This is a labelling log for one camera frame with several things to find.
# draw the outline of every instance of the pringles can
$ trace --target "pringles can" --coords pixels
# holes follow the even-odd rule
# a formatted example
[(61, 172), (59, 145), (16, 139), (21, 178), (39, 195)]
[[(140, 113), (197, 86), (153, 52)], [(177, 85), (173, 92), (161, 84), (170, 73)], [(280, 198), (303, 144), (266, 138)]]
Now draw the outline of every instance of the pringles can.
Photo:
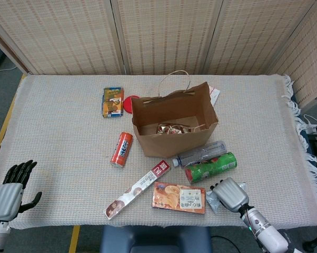
[(185, 167), (185, 175), (189, 183), (195, 183), (236, 167), (236, 157), (229, 152), (209, 161)]
[(130, 133), (121, 133), (111, 159), (111, 165), (116, 166), (118, 168), (124, 167), (132, 142), (133, 136)]

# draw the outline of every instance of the plastic bottle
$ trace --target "plastic bottle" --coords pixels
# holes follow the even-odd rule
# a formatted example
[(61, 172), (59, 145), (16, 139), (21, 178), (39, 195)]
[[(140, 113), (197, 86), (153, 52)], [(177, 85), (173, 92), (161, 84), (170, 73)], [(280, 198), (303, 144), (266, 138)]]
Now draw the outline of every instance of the plastic bottle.
[(179, 154), (173, 159), (173, 164), (177, 166), (190, 166), (196, 163), (200, 163), (209, 160), (214, 157), (219, 157), (222, 154), (226, 154), (226, 145), (224, 141), (215, 141), (213, 143), (206, 144), (202, 147), (186, 151)]
[(185, 175), (188, 178), (189, 183), (195, 183), (236, 167), (236, 157), (233, 153), (229, 152), (207, 162), (186, 167)]

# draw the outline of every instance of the green can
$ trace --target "green can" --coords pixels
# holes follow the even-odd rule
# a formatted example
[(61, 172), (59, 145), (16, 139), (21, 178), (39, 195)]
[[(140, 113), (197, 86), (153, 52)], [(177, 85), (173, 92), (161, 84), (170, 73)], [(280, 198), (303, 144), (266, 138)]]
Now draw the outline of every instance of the green can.
[(185, 174), (190, 183), (195, 183), (236, 167), (236, 157), (229, 152), (209, 161), (185, 167)]

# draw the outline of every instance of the tablecloth fringe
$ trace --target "tablecloth fringe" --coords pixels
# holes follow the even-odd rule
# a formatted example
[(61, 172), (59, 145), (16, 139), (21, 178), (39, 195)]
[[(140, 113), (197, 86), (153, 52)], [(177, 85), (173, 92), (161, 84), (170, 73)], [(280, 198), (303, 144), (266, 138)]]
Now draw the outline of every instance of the tablecloth fringe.
[(308, 125), (302, 119), (298, 117), (300, 115), (301, 109), (299, 108), (298, 104), (292, 101), (291, 99), (291, 97), (293, 96), (293, 81), (291, 81), (291, 78), (288, 75), (285, 75), (285, 85), (286, 85), (286, 90), (288, 94), (283, 95), (281, 97), (287, 98), (289, 100), (287, 102), (287, 105), (294, 115), (294, 120), (296, 122), (296, 133), (298, 134), (300, 143), (302, 144), (302, 147), (305, 150), (306, 166), (311, 173), (310, 175), (311, 183), (317, 195), (317, 167), (311, 163), (311, 162), (317, 162), (317, 158), (314, 155), (307, 153), (309, 144), (307, 143), (304, 136), (301, 135), (301, 131), (306, 130)]

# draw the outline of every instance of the snack box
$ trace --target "snack box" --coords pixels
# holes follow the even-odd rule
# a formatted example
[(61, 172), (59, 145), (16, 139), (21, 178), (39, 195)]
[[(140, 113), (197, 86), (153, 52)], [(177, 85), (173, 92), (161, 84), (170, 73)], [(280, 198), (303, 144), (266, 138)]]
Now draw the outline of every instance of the snack box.
[(162, 160), (132, 187), (128, 188), (120, 197), (113, 201), (103, 212), (108, 220), (116, 216), (122, 209), (134, 201), (156, 179), (166, 174), (170, 169), (169, 164)]
[(102, 97), (102, 116), (104, 118), (123, 115), (123, 88), (106, 87)]
[(205, 189), (155, 182), (152, 207), (205, 213)]

